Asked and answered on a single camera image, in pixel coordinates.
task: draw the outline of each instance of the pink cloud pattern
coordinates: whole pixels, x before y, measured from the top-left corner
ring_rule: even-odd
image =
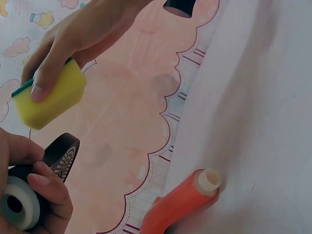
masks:
[[[17,89],[19,83],[17,79],[11,79],[0,87],[0,122],[3,122],[9,113],[11,93]]]
[[[67,7],[68,9],[74,9],[77,5],[79,0],[60,0],[62,7]]]
[[[17,56],[18,54],[24,54],[29,51],[29,44],[29,38],[19,38],[13,43],[11,47],[6,49],[3,55],[7,58],[11,58]]]

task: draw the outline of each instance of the bed sheet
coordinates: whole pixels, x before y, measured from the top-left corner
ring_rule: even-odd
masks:
[[[69,234],[136,234],[163,193],[182,108],[227,0],[197,0],[191,19],[153,1],[83,68],[81,103],[33,131],[19,120],[10,94],[44,33],[85,4],[0,0],[0,127],[43,147],[64,132],[80,138],[66,182],[75,207]]]

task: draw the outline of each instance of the yellow sponge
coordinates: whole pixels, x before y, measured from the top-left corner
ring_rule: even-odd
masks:
[[[24,124],[36,130],[79,103],[86,86],[86,78],[72,59],[66,62],[55,88],[43,102],[34,103],[31,100],[33,82],[33,79],[29,80],[17,89],[12,99]]]

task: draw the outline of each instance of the white cap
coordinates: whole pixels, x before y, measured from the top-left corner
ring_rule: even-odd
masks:
[[[198,185],[205,192],[213,192],[218,189],[221,184],[221,176],[218,171],[207,168],[198,176]]]

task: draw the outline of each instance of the finger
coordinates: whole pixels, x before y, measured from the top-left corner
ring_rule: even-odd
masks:
[[[54,40],[35,77],[31,92],[34,102],[43,101],[53,90],[65,62],[74,53],[73,48],[65,39],[56,38]]]
[[[33,164],[42,160],[44,149],[41,146],[24,136],[8,132],[4,134],[9,146],[10,165]]]
[[[77,62],[80,68],[83,68],[88,62],[94,60],[112,47],[125,34],[125,32],[128,31],[132,24],[133,21],[125,21],[97,44],[94,44],[87,49],[75,52],[73,59]]]
[[[39,68],[45,57],[48,55],[53,41],[43,41],[35,53],[29,58],[21,74],[21,85],[34,77],[36,70]]]
[[[9,234],[29,234],[26,232],[18,231],[13,225],[9,224],[4,217],[0,214],[0,230],[1,233]]]
[[[5,134],[6,132],[0,128],[0,198],[6,186],[10,154]]]
[[[64,183],[51,169],[38,162],[36,174],[28,176],[29,185],[50,202],[52,212],[47,216],[44,229],[48,233],[64,233],[73,212],[73,205]]]

